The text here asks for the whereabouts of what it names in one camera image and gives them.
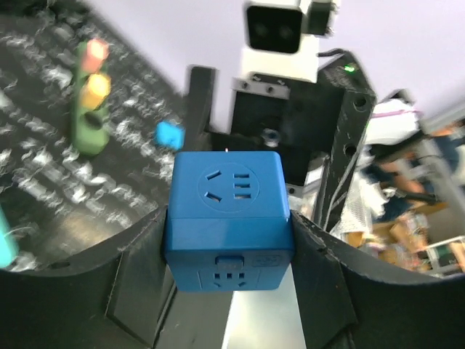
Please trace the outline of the orange plug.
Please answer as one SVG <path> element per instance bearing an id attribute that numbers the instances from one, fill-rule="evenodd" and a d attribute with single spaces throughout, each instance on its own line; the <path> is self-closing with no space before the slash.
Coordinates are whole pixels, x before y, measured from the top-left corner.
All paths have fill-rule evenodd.
<path id="1" fill-rule="evenodd" d="M 111 80 L 104 73 L 93 73 L 88 76 L 80 92 L 81 106 L 95 110 L 110 94 Z"/>

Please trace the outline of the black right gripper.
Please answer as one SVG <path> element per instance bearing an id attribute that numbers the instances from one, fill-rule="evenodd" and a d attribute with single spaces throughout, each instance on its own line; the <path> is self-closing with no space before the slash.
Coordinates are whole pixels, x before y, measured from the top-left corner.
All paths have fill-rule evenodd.
<path id="1" fill-rule="evenodd" d="M 376 95 L 358 59 L 331 50 L 315 83 L 277 80 L 288 97 L 236 91 L 230 133 L 210 133 L 210 148 L 220 151 L 279 152 L 286 183 L 302 187 L 312 162 L 323 160 L 313 222 L 330 231 L 339 221 Z M 209 128 L 217 70 L 191 65 L 185 98 L 185 150 L 194 151 Z"/>

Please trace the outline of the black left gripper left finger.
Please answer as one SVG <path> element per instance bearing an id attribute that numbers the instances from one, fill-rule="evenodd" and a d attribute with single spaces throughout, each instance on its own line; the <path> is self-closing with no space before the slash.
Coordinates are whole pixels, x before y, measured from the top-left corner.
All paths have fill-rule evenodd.
<path id="1" fill-rule="evenodd" d="M 43 270 L 1 272 L 2 348 L 153 348 L 166 208 Z"/>

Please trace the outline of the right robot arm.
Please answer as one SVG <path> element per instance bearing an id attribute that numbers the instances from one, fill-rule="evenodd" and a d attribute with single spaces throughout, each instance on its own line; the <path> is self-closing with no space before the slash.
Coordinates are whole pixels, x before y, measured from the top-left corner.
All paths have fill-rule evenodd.
<path id="1" fill-rule="evenodd" d="M 310 167 L 322 167 L 312 218 L 325 230 L 339 221 L 358 166 L 421 138 L 415 109 L 394 96 L 377 102 L 362 66 L 344 49 L 287 55 L 245 48 L 228 133 L 209 126 L 216 74 L 190 69 L 184 150 L 275 151 L 294 196 L 305 193 Z"/>

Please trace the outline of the pink plug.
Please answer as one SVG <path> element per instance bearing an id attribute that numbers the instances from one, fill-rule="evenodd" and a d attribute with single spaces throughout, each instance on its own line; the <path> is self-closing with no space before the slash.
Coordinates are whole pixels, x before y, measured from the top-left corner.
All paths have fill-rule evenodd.
<path id="1" fill-rule="evenodd" d="M 109 55 L 109 45 L 102 39 L 91 39 L 86 43 L 81 59 L 81 69 L 86 73 L 96 73 Z"/>

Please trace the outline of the blue cube socket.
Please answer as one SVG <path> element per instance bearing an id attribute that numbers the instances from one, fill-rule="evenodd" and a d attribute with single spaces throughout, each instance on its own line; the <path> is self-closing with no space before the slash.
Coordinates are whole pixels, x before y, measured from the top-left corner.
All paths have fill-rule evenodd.
<path id="1" fill-rule="evenodd" d="M 178 153 L 164 256 L 183 292 L 277 289 L 294 256 L 280 156 Z"/>

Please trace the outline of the teal triangular power strip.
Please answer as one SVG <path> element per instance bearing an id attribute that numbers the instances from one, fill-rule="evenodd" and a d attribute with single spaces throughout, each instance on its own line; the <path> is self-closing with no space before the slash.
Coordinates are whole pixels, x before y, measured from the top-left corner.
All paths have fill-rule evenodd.
<path id="1" fill-rule="evenodd" d="M 11 229 L 2 208 L 0 208 L 0 267 L 9 267 L 17 258 L 19 248 L 10 233 Z"/>

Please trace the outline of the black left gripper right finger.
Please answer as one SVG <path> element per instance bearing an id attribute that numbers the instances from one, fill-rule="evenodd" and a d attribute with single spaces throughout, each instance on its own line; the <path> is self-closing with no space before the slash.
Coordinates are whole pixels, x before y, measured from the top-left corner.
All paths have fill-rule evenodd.
<path id="1" fill-rule="evenodd" d="M 291 267 L 307 348 L 464 347 L 463 275 L 399 268 L 291 214 Z"/>

